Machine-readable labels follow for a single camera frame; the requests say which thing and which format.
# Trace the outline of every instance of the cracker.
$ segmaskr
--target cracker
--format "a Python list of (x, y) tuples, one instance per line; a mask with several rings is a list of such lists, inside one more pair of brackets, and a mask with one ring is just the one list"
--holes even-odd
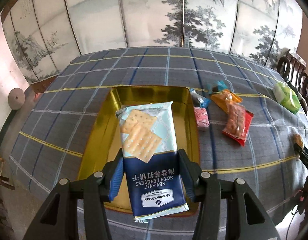
[(129, 134), (132, 127), (136, 123), (140, 123), (142, 126), (151, 129), (153, 124), (156, 122), (157, 117), (151, 116), (147, 113), (144, 113), (142, 111), (133, 109), (129, 116), (126, 118), (125, 123), (121, 126), (121, 132)]
[(161, 138), (140, 123), (135, 124), (123, 143), (123, 150), (148, 163), (152, 158)]

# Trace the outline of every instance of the golden tray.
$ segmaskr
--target golden tray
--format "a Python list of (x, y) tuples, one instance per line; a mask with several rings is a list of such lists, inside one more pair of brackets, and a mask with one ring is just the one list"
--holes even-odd
[[(116, 111), (122, 106), (144, 105), (173, 101), (172, 114), (178, 149), (185, 149), (189, 159), (199, 164), (199, 143), (193, 102), (185, 87), (173, 86), (119, 86), (111, 88), (97, 115), (89, 136), (77, 179), (86, 179), (101, 171), (106, 162), (115, 159), (121, 148), (121, 138)], [(198, 203), (186, 197), (188, 211), (171, 216), (193, 215)], [(108, 209), (132, 213), (124, 175), (117, 197), (105, 203)]]

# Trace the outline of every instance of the green snack package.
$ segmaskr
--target green snack package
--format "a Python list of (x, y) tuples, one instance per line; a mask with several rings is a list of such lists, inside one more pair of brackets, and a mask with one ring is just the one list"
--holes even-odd
[(301, 108), (300, 101), (295, 92), (286, 83), (277, 83), (273, 87), (273, 93), (276, 101), (288, 109), (291, 113), (296, 114)]

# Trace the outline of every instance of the checkered tablecloth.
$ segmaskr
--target checkered tablecloth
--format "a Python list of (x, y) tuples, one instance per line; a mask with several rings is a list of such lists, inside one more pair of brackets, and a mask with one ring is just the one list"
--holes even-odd
[[(210, 128), (199, 132), (200, 166), (233, 181), (240, 177), (274, 219), (281, 219), (289, 197), (302, 188), (307, 175), (296, 160), (291, 134), (308, 147), (308, 121), (280, 106), (272, 87), (283, 79), (275, 71), (242, 58), (175, 47), (141, 47), (82, 55), (41, 96), (22, 128), (9, 164), (28, 190), (46, 198), (63, 177), (75, 180), (92, 126), (111, 86), (171, 85), (196, 88), (223, 80), (254, 113), (245, 147), (224, 136), (227, 115), (214, 103), (208, 107)], [(220, 239), (225, 234), (222, 201)], [(113, 239), (191, 239), (197, 216), (157, 218), (134, 223), (132, 216), (107, 211)], [(83, 209), (79, 202), (82, 228)]]

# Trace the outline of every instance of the silver screw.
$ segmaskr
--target silver screw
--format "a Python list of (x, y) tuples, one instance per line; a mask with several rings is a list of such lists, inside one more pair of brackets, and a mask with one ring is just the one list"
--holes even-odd
[(238, 178), (238, 179), (236, 179), (236, 183), (240, 184), (240, 185), (243, 185), (245, 183), (245, 180), (243, 180), (241, 178)]
[(204, 171), (204, 172), (201, 173), (201, 176), (202, 176), (202, 178), (204, 178), (204, 179), (208, 179), (208, 178), (211, 176), (211, 174), (208, 173), (208, 172), (206, 172), (206, 171)]
[(60, 185), (66, 185), (67, 182), (68, 182), (68, 179), (63, 178), (63, 179), (61, 179), (61, 180), (59, 181), (59, 184), (60, 184)]
[(94, 177), (95, 177), (95, 178), (101, 178), (103, 175), (104, 175), (104, 174), (103, 174), (101, 171), (96, 171), (96, 172), (94, 173)]

